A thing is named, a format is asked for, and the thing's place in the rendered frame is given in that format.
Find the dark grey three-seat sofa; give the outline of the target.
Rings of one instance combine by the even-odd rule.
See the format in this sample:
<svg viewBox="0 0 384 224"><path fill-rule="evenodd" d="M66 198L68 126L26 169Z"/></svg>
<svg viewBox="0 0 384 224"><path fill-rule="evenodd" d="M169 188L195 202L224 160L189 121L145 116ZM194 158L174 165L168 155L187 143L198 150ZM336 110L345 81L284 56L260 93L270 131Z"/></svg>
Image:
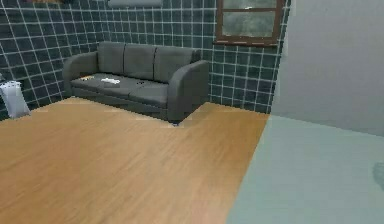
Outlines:
<svg viewBox="0 0 384 224"><path fill-rule="evenodd" d="M104 41L68 58L63 80L68 96L178 124L207 102L209 62L198 49Z"/></svg>

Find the brown framed window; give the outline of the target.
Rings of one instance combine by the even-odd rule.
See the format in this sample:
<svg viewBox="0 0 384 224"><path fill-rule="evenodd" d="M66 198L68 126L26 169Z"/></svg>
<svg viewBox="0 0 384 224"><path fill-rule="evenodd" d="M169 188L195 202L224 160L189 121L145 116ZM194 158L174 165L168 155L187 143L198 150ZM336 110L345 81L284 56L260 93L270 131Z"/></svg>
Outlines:
<svg viewBox="0 0 384 224"><path fill-rule="evenodd" d="M217 0L214 43L276 46L285 3L286 0Z"/></svg>

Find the pale grey bin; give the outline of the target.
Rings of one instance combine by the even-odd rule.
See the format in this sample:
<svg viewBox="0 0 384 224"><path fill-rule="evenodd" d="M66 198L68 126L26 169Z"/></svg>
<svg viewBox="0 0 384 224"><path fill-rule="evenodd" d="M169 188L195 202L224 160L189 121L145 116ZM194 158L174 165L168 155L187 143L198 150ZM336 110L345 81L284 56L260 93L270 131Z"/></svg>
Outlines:
<svg viewBox="0 0 384 224"><path fill-rule="evenodd" d="M0 84L0 96L3 99L10 118L16 119L30 114L30 109L24 99L20 82L7 81Z"/></svg>

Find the grey wall air conditioner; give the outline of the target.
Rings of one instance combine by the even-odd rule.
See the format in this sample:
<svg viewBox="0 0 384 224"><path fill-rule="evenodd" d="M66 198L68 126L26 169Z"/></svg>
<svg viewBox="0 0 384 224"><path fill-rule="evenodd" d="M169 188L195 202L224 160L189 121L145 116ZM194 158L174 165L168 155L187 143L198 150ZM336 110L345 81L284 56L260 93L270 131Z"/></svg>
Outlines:
<svg viewBox="0 0 384 224"><path fill-rule="evenodd" d="M161 7L163 0L108 0L111 8Z"/></svg>

